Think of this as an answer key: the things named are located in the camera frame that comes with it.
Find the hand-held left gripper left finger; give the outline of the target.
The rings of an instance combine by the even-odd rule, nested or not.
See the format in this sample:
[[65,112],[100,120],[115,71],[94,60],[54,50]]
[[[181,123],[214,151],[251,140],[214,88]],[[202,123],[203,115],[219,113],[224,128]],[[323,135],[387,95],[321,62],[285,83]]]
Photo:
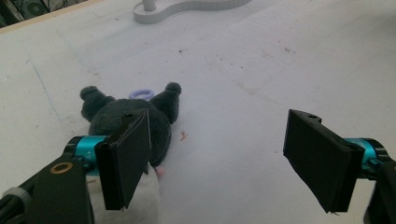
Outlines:
[[136,110],[94,147],[106,210],[127,208],[151,156],[149,112]]

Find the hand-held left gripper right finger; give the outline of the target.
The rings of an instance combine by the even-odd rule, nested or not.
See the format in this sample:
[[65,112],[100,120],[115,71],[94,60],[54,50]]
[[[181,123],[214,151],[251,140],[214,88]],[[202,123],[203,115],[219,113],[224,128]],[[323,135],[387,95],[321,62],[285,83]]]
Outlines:
[[364,148],[321,124],[321,118],[291,109],[283,154],[325,212],[348,210]]

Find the dark grey and white plush toy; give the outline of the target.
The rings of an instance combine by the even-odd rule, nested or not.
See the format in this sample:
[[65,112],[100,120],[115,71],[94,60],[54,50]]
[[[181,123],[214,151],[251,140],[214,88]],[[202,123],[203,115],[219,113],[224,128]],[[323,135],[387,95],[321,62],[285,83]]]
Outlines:
[[146,108],[149,116],[151,156],[148,170],[141,175],[130,207],[107,210],[102,188],[90,184],[95,224],[160,224],[159,166],[170,147],[171,125],[177,121],[179,95],[182,89],[176,82],[166,85],[164,91],[149,100],[116,99],[106,96],[96,87],[81,90],[81,115],[90,123],[90,135],[110,135],[120,127],[121,118],[138,109]]

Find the dark round fan device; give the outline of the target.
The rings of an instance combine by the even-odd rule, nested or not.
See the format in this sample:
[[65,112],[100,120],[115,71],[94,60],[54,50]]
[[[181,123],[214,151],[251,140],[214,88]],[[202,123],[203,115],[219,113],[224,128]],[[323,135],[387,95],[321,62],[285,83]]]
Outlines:
[[11,3],[26,20],[30,20],[50,12],[43,0],[11,0]]

